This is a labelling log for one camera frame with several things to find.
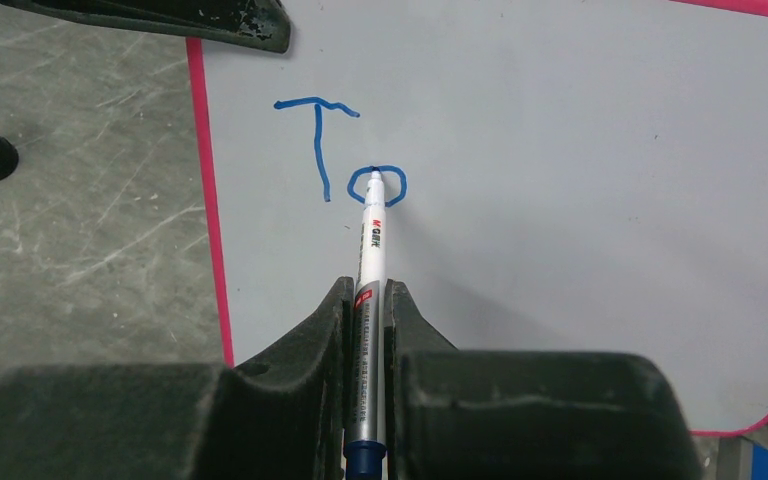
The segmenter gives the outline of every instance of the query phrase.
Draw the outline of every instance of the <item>blue ink drawing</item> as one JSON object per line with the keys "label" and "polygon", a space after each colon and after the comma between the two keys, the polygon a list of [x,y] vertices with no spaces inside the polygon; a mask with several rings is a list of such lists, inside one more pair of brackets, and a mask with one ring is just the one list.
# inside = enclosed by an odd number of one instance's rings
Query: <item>blue ink drawing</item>
{"label": "blue ink drawing", "polygon": [[275,110],[298,107],[300,105],[313,105],[313,112],[316,119],[316,130],[313,134],[313,153],[316,155],[316,168],[319,170],[319,176],[322,178],[323,192],[322,196],[326,202],[331,201],[331,182],[328,180],[328,172],[325,171],[325,158],[322,156],[322,108],[328,110],[340,110],[346,115],[358,118],[360,114],[342,103],[331,103],[319,97],[305,97],[295,100],[275,102]]}
{"label": "blue ink drawing", "polygon": [[[361,175],[371,173],[373,168],[376,168],[376,167],[363,167],[355,170],[355,173],[352,174],[352,178],[349,179],[349,184],[346,187],[346,190],[348,190],[349,192],[349,196],[354,198],[360,203],[363,203],[365,199],[363,196],[355,192],[355,184],[357,183]],[[402,170],[399,167],[394,167],[393,165],[378,165],[377,168],[382,172],[391,172],[399,176],[399,183],[401,183],[401,186],[402,186],[401,190],[399,191],[399,194],[393,197],[392,200],[388,200],[387,203],[384,204],[387,207],[392,207],[393,205],[401,202],[402,199],[405,198],[405,195],[407,195],[408,177],[405,175],[404,170]]]}

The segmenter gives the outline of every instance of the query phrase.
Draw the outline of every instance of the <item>blue marker cap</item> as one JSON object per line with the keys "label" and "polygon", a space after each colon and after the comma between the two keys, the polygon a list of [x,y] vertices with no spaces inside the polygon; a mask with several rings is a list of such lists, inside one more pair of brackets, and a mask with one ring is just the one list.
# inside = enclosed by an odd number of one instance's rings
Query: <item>blue marker cap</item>
{"label": "blue marker cap", "polygon": [[346,444],[346,480],[381,480],[381,461],[387,447],[370,440],[358,440]]}

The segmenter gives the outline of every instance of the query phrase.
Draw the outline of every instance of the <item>brand logo on marker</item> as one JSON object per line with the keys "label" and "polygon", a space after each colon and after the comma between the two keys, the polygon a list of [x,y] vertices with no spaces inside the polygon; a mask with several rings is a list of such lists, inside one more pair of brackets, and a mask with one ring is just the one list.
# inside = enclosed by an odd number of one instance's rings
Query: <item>brand logo on marker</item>
{"label": "brand logo on marker", "polygon": [[361,303],[369,300],[372,298],[372,290],[367,290],[360,295],[358,295],[357,300],[355,300],[355,308],[359,307]]}
{"label": "brand logo on marker", "polygon": [[372,246],[381,248],[381,220],[372,221]]}

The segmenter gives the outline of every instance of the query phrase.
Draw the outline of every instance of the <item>blue object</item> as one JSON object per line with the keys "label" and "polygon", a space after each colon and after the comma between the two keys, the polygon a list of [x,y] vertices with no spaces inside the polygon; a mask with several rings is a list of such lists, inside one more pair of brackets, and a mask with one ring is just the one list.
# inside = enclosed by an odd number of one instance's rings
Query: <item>blue object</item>
{"label": "blue object", "polygon": [[758,445],[752,448],[752,480],[768,480],[768,450]]}
{"label": "blue object", "polygon": [[313,105],[314,118],[316,120],[316,129],[313,133],[313,154],[316,156],[316,168],[319,170],[319,177],[322,179],[322,197],[326,202],[330,202],[331,182],[328,180],[328,172],[325,170],[325,157],[322,155],[322,108],[340,110],[353,118],[360,117],[360,114],[343,103],[332,103],[319,97],[305,97],[286,101],[279,100],[275,102],[273,107],[275,107],[275,110],[283,110],[285,108],[298,107],[299,105]]}
{"label": "blue object", "polygon": [[370,440],[360,440],[346,445],[346,480],[381,480],[381,462],[387,447]]}
{"label": "blue object", "polygon": [[357,183],[358,179],[361,175],[372,173],[373,169],[380,170],[382,172],[391,172],[395,173],[399,176],[399,182],[401,183],[401,190],[399,191],[399,194],[393,197],[392,200],[388,200],[384,206],[386,207],[392,207],[393,205],[399,203],[402,201],[403,198],[405,198],[405,195],[408,194],[408,177],[405,175],[405,171],[402,170],[399,167],[395,167],[393,165],[378,165],[375,167],[363,167],[355,170],[355,173],[352,174],[352,178],[349,179],[349,184],[346,186],[346,190],[349,192],[349,196],[363,204],[363,202],[366,200],[362,195],[355,192],[355,184]]}

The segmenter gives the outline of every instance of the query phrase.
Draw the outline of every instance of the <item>blue drawn circle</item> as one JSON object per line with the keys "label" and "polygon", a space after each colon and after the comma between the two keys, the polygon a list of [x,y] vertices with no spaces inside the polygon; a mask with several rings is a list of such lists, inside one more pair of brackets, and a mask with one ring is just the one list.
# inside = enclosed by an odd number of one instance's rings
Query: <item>blue drawn circle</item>
{"label": "blue drawn circle", "polygon": [[355,192],[355,184],[361,175],[372,173],[373,168],[378,168],[378,170],[381,170],[382,172],[395,173],[399,176],[399,182],[402,184],[402,188],[401,191],[399,191],[399,194],[393,197],[392,200],[388,200],[384,206],[392,207],[393,205],[401,202],[402,199],[405,198],[405,195],[408,193],[408,177],[405,175],[404,170],[399,167],[394,167],[393,165],[378,165],[378,167],[363,167],[355,170],[355,173],[352,174],[352,178],[349,179],[349,185],[347,187],[349,196],[360,203],[363,203],[366,200],[362,195],[358,195],[358,193]]}

